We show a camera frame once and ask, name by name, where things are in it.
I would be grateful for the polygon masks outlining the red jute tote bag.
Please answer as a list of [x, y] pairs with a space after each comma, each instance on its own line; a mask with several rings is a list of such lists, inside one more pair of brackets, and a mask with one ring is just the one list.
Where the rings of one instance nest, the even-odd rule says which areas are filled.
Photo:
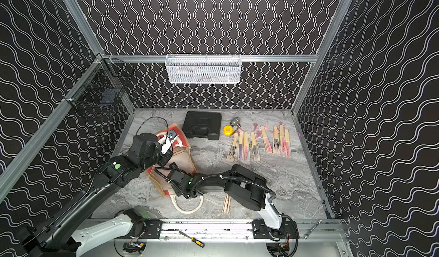
[[[170, 148], [170, 150], [173, 152], [173, 156], [164, 166], [164, 170], [159, 169], [158, 171], [161, 174], [163, 174], [165, 177], [167, 177], [170, 174], [170, 170], [168, 169], [173, 169], [173, 168], [175, 169], [178, 168], [177, 171], [182, 172], [182, 174], [193, 175], [197, 173], [197, 167], [194, 164], [192, 155], [190, 153], [191, 145], [186, 135], [176, 123], [170, 125], [167, 131], [170, 130], [174, 130], [178, 135], [176, 140], [173, 142], [172, 147]], [[165, 141], [164, 136], [166, 136], [167, 131], [163, 130], [156, 133], [156, 135], [159, 137], [160, 143]], [[158, 165], [155, 165], [153, 168], [147, 169], [149, 179], [152, 181], [153, 185], [155, 185], [159, 194], [163, 198], [169, 198], [171, 200], [173, 206], [177, 211], [179, 211], [182, 214], [193, 214], [202, 207], [203, 196], [201, 196], [199, 204], [195, 208], [191, 210], [188, 210], [186, 208], [184, 209], [180, 208], [176, 200], [177, 193], [179, 192], [179, 190], [177, 188], [173, 188], [171, 184], [164, 177], [161, 177], [160, 174], [156, 173], [154, 171], [155, 168], [160, 168], [160, 167]]]

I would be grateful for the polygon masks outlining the bamboo fan purple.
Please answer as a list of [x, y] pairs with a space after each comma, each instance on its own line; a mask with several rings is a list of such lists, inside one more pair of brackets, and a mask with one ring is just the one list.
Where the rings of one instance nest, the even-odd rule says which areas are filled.
[[244, 159], [244, 132], [240, 131], [238, 138], [238, 158], [239, 160]]

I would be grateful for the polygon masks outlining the bamboo fan grey floral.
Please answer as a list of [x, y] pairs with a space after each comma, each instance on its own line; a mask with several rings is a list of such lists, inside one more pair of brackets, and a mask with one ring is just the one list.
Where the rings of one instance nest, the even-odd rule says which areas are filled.
[[260, 161], [260, 152], [259, 152], [259, 147], [258, 147], [258, 143], [257, 143], [257, 128], [258, 128], [258, 124], [254, 123], [253, 124], [253, 131], [250, 133], [253, 159], [255, 162]]

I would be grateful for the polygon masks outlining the bamboo fan pink green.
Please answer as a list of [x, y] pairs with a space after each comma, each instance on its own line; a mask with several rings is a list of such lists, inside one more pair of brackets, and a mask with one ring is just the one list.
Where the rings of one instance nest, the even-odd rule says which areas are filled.
[[272, 146], [270, 144], [265, 126], [260, 126], [260, 128], [261, 128], [261, 135], [262, 135], [262, 139], [264, 142], [265, 151], [267, 154], [271, 154], [271, 153], [273, 153], [273, 149], [272, 149]]

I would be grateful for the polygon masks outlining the bamboo fan dark floral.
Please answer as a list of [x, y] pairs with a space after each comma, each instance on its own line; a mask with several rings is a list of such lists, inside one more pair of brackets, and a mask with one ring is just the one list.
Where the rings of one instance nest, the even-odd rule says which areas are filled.
[[278, 154], [280, 152], [280, 137], [278, 126], [273, 126], [273, 153]]

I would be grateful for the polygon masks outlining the bamboo fan pink white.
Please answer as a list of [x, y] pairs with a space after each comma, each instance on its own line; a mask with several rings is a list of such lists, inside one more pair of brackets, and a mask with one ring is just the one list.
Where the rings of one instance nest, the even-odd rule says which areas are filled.
[[285, 128], [282, 123], [279, 125], [279, 135], [280, 135], [280, 151], [285, 153]]

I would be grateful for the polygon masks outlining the bamboo fan pink stripe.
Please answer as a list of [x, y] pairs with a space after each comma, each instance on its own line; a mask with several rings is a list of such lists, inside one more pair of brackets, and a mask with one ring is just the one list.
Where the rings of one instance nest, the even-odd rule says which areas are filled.
[[288, 129], [285, 130], [285, 144], [284, 144], [284, 147], [285, 147], [285, 155], [286, 155], [286, 157], [290, 158], [291, 157], [291, 154], [290, 154], [290, 134], [289, 134], [289, 130]]

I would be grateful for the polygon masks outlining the bamboo fan floral white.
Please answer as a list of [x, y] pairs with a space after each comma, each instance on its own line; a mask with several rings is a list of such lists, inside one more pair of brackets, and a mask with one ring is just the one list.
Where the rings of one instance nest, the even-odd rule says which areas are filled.
[[234, 162], [235, 157], [236, 157], [236, 149], [238, 146], [238, 140], [239, 140], [239, 134], [235, 133], [234, 137], [233, 137], [232, 144], [230, 146], [230, 149], [229, 149], [227, 157], [226, 157], [227, 162]]

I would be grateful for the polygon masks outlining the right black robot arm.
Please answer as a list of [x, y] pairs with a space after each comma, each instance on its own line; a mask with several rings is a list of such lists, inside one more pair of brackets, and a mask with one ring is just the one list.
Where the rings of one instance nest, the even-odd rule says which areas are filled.
[[299, 238], [296, 222], [275, 207], [277, 195], [267, 186], [267, 180], [241, 165], [234, 164], [222, 173], [191, 175], [172, 163], [169, 168], [159, 168], [155, 172], [171, 185], [177, 196], [194, 199], [224, 192], [244, 208], [258, 212], [261, 219], [253, 226], [256, 239], [276, 242]]

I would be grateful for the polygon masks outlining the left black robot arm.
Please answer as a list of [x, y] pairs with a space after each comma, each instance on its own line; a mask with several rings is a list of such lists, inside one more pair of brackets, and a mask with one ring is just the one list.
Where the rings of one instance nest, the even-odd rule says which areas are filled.
[[177, 138], [174, 130], [167, 131], [162, 138], [147, 132], [136, 135], [129, 151], [100, 167], [89, 188], [72, 204], [39, 226], [20, 231], [21, 249], [30, 257], [80, 257], [115, 238], [143, 236], [147, 230], [145, 220], [133, 209], [91, 228], [80, 226], [103, 202], [141, 173], [156, 164], [165, 165], [173, 155], [171, 149]]

